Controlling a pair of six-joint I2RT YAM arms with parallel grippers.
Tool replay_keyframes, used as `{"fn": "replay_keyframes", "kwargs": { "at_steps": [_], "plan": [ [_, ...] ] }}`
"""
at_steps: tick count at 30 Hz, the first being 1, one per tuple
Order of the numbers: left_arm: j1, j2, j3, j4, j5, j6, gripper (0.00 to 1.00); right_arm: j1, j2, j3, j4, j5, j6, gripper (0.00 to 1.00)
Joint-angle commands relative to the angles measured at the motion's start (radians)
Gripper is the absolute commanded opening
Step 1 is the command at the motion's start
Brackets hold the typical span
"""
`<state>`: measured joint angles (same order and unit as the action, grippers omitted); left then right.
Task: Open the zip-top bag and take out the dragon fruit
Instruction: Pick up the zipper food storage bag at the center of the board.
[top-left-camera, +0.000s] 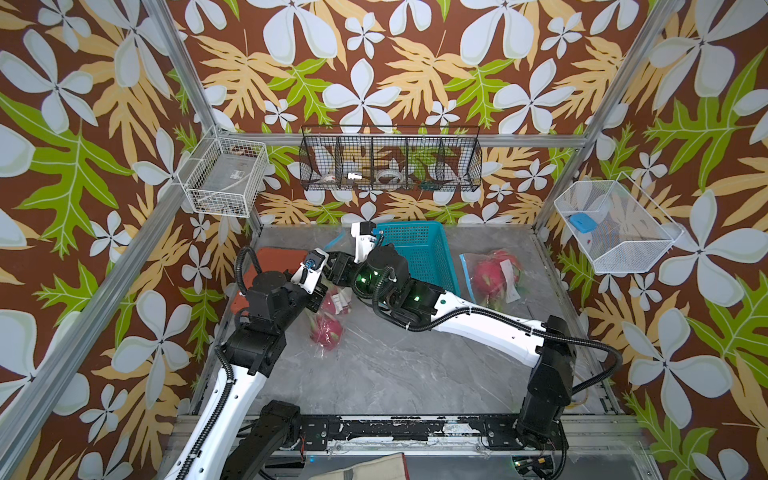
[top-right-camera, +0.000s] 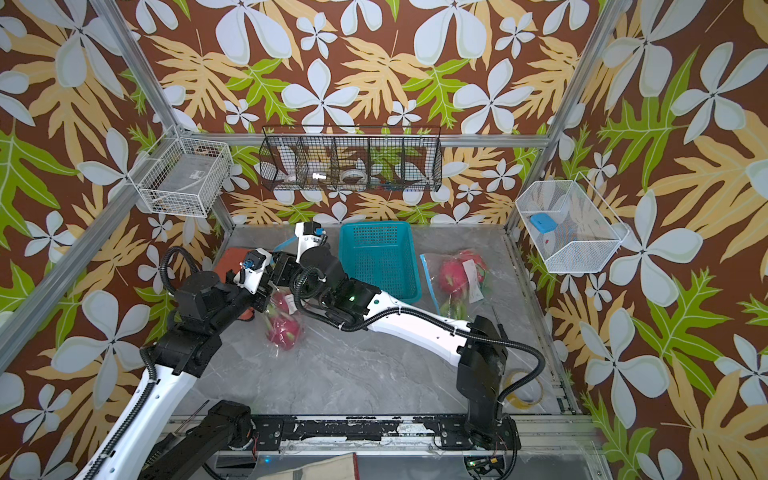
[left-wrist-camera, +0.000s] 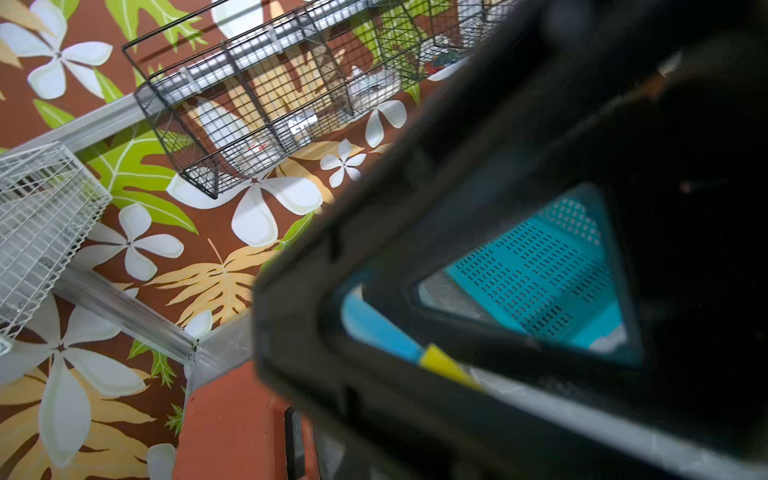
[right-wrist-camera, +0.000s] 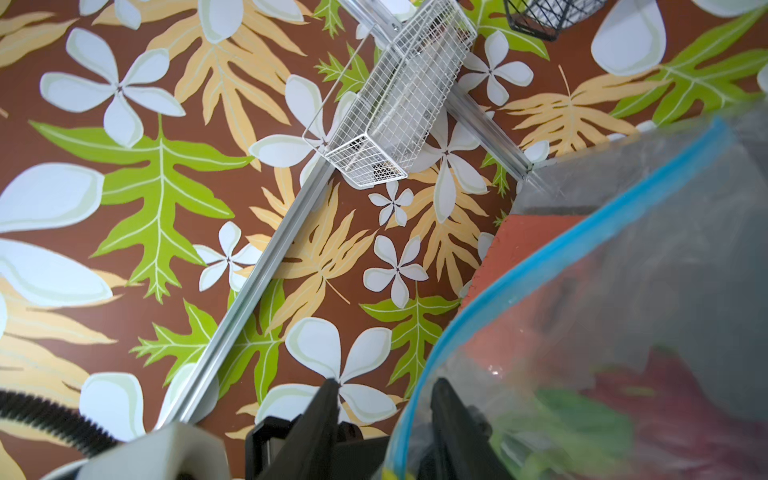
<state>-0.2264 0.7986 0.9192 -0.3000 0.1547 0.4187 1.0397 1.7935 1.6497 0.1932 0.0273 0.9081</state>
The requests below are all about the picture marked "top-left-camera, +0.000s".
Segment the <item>dragon fruit bag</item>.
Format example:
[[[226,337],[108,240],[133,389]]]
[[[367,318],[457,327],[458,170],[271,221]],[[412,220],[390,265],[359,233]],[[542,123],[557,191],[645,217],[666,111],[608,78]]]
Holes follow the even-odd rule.
[[[346,315],[351,310],[352,298],[353,292],[350,287],[333,286],[327,291],[321,310],[330,315]]]
[[[310,319],[310,339],[325,350],[335,349],[343,332],[341,322],[333,316],[320,314]]]

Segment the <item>clear zip-top bag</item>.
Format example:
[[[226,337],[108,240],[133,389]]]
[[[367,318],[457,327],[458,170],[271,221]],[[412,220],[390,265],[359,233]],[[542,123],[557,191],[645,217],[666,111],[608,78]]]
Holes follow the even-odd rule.
[[[316,347],[316,356],[322,358],[336,349],[344,334],[344,321],[351,313],[354,298],[351,287],[340,287],[325,276],[320,284],[327,288],[319,310],[306,310],[309,322],[309,338]]]
[[[487,254],[459,256],[471,301],[496,311],[504,311],[521,299],[518,284],[523,273],[517,257],[500,249]]]

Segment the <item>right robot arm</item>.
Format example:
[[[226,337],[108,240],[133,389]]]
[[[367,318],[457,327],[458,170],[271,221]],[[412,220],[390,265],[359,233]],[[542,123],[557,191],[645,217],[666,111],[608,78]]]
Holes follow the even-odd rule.
[[[391,244],[375,246],[358,258],[315,249],[291,280],[309,294],[318,293],[325,281],[349,287],[358,299],[370,302],[379,318],[396,327],[457,335],[530,367],[525,397],[512,426],[515,441],[527,448],[563,445],[560,418],[573,396],[609,379],[623,363],[616,348],[571,336],[559,317],[539,321],[503,314],[414,278],[406,258]],[[578,348],[603,351],[613,363],[576,383]]]

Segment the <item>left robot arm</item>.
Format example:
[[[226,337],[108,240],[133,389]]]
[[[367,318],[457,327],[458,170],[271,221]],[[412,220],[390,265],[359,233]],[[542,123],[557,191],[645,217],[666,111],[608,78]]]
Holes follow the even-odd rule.
[[[281,401],[267,405],[246,438],[237,435],[286,347],[287,329],[305,310],[319,310],[325,280],[350,285],[362,259],[315,249],[289,273],[263,271],[250,246],[238,252],[235,279],[248,303],[239,313],[247,320],[215,346],[221,368],[214,391],[168,478],[255,479],[273,453],[299,440],[300,409]]]

